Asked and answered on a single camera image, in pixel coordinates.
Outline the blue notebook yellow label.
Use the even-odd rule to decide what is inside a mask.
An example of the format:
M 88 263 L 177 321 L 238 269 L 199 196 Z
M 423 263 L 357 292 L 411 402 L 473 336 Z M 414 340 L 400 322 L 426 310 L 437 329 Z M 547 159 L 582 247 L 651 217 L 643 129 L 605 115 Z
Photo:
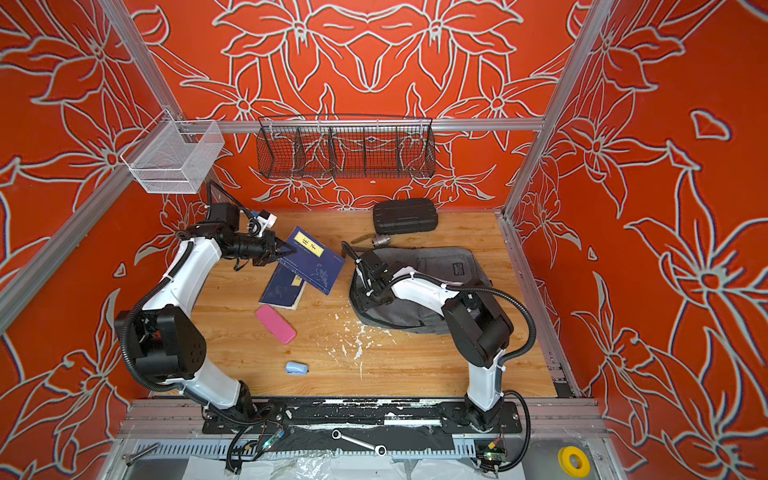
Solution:
M 328 296 L 339 278 L 345 260 L 297 226 L 285 241 L 293 252 L 279 263 Z

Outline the grey student backpack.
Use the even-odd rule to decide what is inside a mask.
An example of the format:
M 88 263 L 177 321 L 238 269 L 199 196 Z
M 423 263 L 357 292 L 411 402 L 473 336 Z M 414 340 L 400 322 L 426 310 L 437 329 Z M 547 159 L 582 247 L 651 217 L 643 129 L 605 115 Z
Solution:
M 446 335 L 443 317 L 445 302 L 456 291 L 444 284 L 492 285 L 473 253 L 460 247 L 378 248 L 360 255 L 362 261 L 383 266 L 382 284 L 404 279 L 383 293 L 384 300 L 374 300 L 372 286 L 360 273 L 353 274 L 349 300 L 359 320 L 368 326 L 407 333 Z

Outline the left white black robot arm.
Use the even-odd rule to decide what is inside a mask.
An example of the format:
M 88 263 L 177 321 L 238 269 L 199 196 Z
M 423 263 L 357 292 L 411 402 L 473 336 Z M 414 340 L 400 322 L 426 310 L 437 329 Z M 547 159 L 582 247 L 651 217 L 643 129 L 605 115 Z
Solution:
M 251 426 L 269 410 L 254 405 L 249 387 L 225 374 L 209 358 L 204 336 L 191 319 L 212 269 L 232 260 L 265 266 L 295 253 L 277 237 L 275 215 L 248 209 L 229 192 L 208 201 L 204 220 L 178 231 L 179 249 L 157 285 L 130 310 L 118 315 L 124 364 L 142 387 L 177 390 L 223 422 Z

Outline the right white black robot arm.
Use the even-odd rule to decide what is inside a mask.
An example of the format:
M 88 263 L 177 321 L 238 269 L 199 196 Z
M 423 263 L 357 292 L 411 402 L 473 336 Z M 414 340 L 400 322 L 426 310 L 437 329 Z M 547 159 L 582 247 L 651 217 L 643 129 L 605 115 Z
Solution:
M 451 336 L 468 363 L 463 423 L 485 432 L 499 420 L 504 364 L 527 353 L 535 322 L 512 295 L 496 289 L 474 254 L 461 247 L 374 248 L 343 243 L 354 264 L 349 300 L 368 326 Z

